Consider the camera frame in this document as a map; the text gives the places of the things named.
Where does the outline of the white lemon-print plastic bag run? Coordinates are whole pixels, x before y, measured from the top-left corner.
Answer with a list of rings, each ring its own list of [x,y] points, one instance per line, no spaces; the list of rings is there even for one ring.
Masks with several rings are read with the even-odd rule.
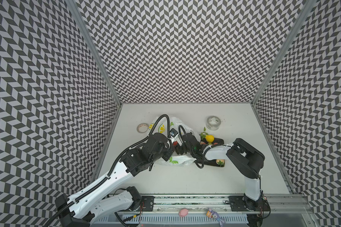
[[[155,117],[154,120],[151,122],[151,124],[148,127],[148,130],[151,131],[153,128],[155,121],[159,118],[159,116]],[[170,119],[170,136],[171,136],[171,142],[172,142],[172,153],[169,155],[166,155],[166,159],[160,158],[155,162],[156,165],[161,166],[188,166],[191,164],[194,164],[196,161],[196,158],[194,158],[190,151],[185,151],[185,146],[183,146],[183,142],[180,139],[179,136],[179,126],[182,125],[182,127],[185,129],[186,133],[191,133],[191,135],[195,135],[195,132],[192,128],[187,126],[181,119],[169,116]],[[167,119],[164,117],[162,118],[159,123],[154,128],[154,132],[161,133],[163,135],[167,135]]]

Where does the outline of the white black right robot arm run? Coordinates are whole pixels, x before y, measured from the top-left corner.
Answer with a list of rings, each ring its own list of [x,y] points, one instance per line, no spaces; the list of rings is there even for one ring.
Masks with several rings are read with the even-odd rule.
[[[199,168],[205,166],[224,167],[229,159],[238,171],[245,177],[245,192],[240,199],[229,199],[229,203],[237,211],[266,211],[265,197],[261,189],[260,170],[264,167],[265,156],[241,138],[231,144],[225,144],[223,139],[213,138],[211,142],[206,136],[198,141],[192,133],[180,136],[173,142],[173,150],[178,155],[190,154],[193,163]]]

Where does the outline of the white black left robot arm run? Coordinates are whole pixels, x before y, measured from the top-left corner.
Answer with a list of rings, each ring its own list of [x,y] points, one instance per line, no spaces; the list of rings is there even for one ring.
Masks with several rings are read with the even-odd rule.
[[[134,186],[114,196],[110,193],[142,171],[151,170],[158,159],[168,160],[176,137],[173,132],[167,136],[156,132],[126,148],[107,173],[71,196],[58,197],[53,218],[63,227],[89,227],[112,213],[136,210],[142,196]]]

